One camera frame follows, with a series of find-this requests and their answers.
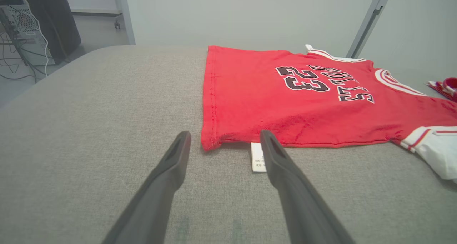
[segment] gray fabric surface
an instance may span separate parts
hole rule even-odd
[[[165,242],[289,242],[249,145],[201,148],[205,61],[206,50],[104,48],[3,106],[0,243],[100,243],[183,130],[191,154]],[[287,152],[356,242],[456,242],[456,185],[402,148]]]

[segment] red jersey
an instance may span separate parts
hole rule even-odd
[[[391,140],[414,151],[430,133],[456,135],[456,110],[457,103],[405,86],[370,60],[211,46],[201,143],[208,151],[223,142],[259,142],[267,129],[284,146]]]

